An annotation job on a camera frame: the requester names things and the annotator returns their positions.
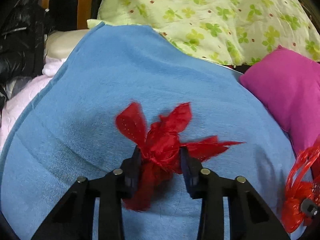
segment blue cloth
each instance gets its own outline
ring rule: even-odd
[[[102,177],[132,155],[134,144],[114,125],[132,100],[142,104],[148,124],[190,101],[193,119],[181,141],[218,135],[246,142],[204,166],[223,177],[247,177],[279,214],[295,160],[292,147],[260,101],[238,83],[238,73],[183,54],[150,27],[101,24],[28,105],[2,151],[1,210],[21,240],[32,237],[77,176]],[[176,175],[148,212],[123,210],[125,235],[196,239],[200,209],[200,200],[191,200]],[[225,218],[228,239],[227,212]]]

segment red bow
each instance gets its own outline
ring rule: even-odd
[[[282,209],[282,223],[288,233],[294,232],[304,221],[305,225],[310,223],[310,219],[301,212],[300,206],[304,199],[309,198],[317,205],[320,204],[319,182],[317,177],[313,182],[301,181],[311,165],[320,155],[320,137],[312,147],[302,151],[293,165],[285,185],[285,201]],[[295,173],[301,171],[292,184]]]
[[[140,104],[131,103],[116,117],[118,130],[137,144],[142,157],[139,187],[133,198],[124,201],[126,208],[135,211],[149,209],[155,187],[171,179],[173,173],[181,174],[181,146],[188,147],[191,157],[205,161],[226,151],[228,146],[240,144],[218,142],[217,136],[195,143],[180,143],[178,133],[187,127],[191,117],[189,103],[181,104],[168,116],[160,115],[160,121],[151,124],[148,133]]]

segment pink pillow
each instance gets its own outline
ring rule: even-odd
[[[240,77],[291,139],[298,154],[320,134],[320,64],[279,46]],[[320,174],[320,160],[312,166]]]

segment red ribbon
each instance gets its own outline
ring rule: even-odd
[[[116,117],[118,130],[137,144],[141,151],[142,164],[140,181],[133,198],[124,200],[128,209],[145,211],[150,208],[155,188],[173,173],[181,174],[179,148],[188,147],[189,155],[201,161],[225,152],[239,142],[219,142],[211,136],[199,142],[180,143],[178,133],[182,132],[191,120],[190,104],[177,106],[168,116],[160,115],[147,133],[147,122],[141,105],[131,103]]]
[[[320,176],[313,182],[301,181],[311,165],[320,155],[320,137],[312,147],[299,153],[293,165],[285,185],[285,201],[282,209],[282,223],[288,233],[294,232],[302,222],[310,224],[311,220],[301,212],[300,206],[304,199],[309,198],[317,205],[320,204],[319,182]],[[296,172],[301,169],[299,175],[292,184]]]

